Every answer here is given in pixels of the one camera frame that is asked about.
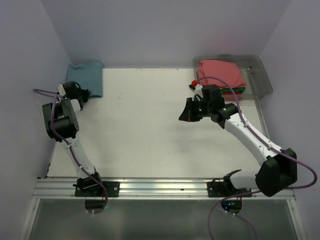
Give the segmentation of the blue t-shirt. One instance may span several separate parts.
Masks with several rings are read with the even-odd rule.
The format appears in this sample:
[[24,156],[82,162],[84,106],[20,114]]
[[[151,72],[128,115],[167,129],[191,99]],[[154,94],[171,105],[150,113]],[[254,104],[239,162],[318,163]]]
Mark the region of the blue t-shirt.
[[66,74],[66,82],[75,82],[83,90],[89,90],[89,98],[103,97],[103,68],[100,61],[82,63],[78,65],[69,64]]

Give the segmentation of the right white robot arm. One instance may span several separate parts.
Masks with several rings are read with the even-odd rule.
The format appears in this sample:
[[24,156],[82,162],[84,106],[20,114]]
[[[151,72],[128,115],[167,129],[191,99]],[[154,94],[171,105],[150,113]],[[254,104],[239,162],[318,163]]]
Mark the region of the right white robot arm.
[[210,118],[236,137],[260,166],[258,172],[237,169],[223,179],[216,178],[209,182],[211,189],[223,197],[248,193],[251,189],[258,189],[265,196],[272,197],[297,181],[297,155],[291,148],[283,149],[257,131],[236,104],[225,103],[217,85],[201,86],[193,81],[188,87],[193,97],[186,99],[179,120],[198,122]]

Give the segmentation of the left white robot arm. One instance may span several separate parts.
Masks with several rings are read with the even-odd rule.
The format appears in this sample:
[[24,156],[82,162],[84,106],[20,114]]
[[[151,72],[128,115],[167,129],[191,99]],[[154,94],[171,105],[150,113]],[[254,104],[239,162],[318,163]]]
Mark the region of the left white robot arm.
[[80,130],[76,112],[88,102],[90,91],[82,89],[74,81],[59,85],[53,94],[55,101],[42,106],[45,129],[48,136],[67,152],[77,175],[74,185],[77,197],[101,197],[104,184],[94,165],[87,157],[78,132]]

